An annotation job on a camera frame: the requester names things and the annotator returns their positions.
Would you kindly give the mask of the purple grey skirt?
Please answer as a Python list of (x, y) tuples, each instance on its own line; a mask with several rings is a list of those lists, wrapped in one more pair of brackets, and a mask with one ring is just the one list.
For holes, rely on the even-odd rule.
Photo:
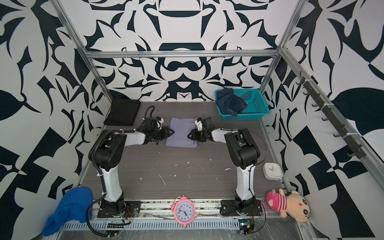
[(188, 134), (195, 129), (195, 121), (197, 119), (179, 119), (172, 118), (170, 123), (170, 129), (174, 133), (167, 138), (166, 146), (167, 147), (179, 147), (179, 148), (197, 148), (197, 141), (191, 140), (188, 138)]

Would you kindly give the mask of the black skirt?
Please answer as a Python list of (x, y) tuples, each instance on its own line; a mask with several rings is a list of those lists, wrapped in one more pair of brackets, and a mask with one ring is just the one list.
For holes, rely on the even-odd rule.
[(111, 110), (104, 121), (104, 125), (132, 126), (140, 106), (139, 100), (113, 98)]

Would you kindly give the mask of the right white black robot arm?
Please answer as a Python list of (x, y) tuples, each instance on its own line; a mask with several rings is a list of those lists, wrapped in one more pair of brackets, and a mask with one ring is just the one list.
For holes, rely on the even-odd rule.
[(261, 152), (246, 128), (230, 130), (217, 128), (211, 118), (198, 118), (188, 138), (197, 142), (219, 142), (227, 145), (230, 158), (237, 168), (237, 187), (234, 207), (240, 214), (257, 203), (254, 191), (255, 167)]

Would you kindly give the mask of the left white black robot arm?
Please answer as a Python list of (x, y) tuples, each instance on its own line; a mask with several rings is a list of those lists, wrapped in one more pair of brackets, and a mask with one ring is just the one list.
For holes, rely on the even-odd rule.
[(123, 130), (104, 130), (91, 148), (88, 159), (98, 173), (102, 185), (99, 218), (116, 217), (124, 213), (125, 197), (121, 189), (118, 166), (124, 148), (145, 145), (150, 142), (158, 144), (170, 137), (174, 131), (164, 127), (164, 119), (153, 117), (155, 106), (149, 106), (138, 128)]

